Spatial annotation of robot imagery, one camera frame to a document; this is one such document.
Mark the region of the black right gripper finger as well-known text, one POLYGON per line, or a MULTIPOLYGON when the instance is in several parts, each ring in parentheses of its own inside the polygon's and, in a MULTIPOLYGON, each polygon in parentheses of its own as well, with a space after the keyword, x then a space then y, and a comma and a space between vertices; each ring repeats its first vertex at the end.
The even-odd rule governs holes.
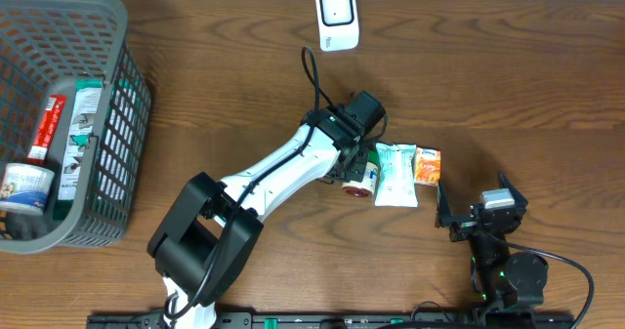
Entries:
POLYGON ((498 182, 500 188, 506 188, 511 193, 515 201, 515 206, 525 210, 528 205, 527 199, 514 187, 502 171, 498 173, 498 182))
POLYGON ((471 216, 455 216, 452 214, 448 198, 442 181, 437 184, 437 216, 435 227, 451 227, 470 224, 474 221, 471 216))

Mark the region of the green lid jar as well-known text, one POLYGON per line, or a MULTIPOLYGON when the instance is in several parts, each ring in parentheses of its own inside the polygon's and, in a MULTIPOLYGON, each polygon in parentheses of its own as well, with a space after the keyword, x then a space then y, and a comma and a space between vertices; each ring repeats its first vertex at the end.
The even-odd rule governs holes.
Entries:
POLYGON ((375 151, 369 149, 368 161, 362 182, 343 182, 343 192, 354 197, 373 196, 377 187, 379 170, 379 156, 375 151))

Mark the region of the green white wipes pack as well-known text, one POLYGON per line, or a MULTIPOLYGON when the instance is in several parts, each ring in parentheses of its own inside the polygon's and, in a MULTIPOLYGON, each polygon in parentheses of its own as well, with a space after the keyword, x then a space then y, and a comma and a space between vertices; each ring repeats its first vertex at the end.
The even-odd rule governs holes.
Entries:
POLYGON ((413 172, 416 148, 415 144, 376 143, 380 161, 376 206, 408 208, 418 206, 413 172))

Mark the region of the orange Kleenex tissue pack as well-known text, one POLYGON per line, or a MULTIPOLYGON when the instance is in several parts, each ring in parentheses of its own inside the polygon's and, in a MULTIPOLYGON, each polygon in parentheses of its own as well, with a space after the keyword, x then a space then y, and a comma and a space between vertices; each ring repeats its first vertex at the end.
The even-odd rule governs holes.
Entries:
POLYGON ((415 155, 415 183, 419 185, 437 185, 440 175, 440 151, 431 148, 418 147, 415 155))

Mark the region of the white round tub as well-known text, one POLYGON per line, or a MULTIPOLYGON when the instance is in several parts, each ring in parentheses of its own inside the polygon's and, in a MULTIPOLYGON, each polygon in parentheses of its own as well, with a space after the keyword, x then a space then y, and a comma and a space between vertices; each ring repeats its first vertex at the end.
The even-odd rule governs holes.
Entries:
POLYGON ((36 165, 10 163, 1 182, 1 210, 42 216, 55 173, 36 165))

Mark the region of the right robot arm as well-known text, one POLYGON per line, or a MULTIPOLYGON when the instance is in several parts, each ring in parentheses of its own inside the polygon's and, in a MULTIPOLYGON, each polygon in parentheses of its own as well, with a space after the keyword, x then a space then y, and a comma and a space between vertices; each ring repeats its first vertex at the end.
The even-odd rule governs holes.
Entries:
POLYGON ((506 236, 521 225, 528 201, 504 174, 498 183, 480 195, 467 215, 452 213, 439 183, 435 226, 448 228, 452 242, 470 244, 474 287, 488 304, 501 310, 534 308, 544 302, 548 263, 529 251, 511 252, 506 236))

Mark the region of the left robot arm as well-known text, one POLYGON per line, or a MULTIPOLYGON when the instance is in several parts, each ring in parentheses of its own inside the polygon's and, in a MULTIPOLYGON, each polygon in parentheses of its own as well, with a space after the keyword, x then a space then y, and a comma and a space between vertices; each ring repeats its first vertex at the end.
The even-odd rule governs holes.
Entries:
POLYGON ((167 298, 162 328, 211 328, 215 304, 241 274, 264 221, 313 181, 359 182, 370 132, 388 121, 365 91, 308 112, 296 134, 255 165, 218 181, 190 179, 147 244, 167 298))

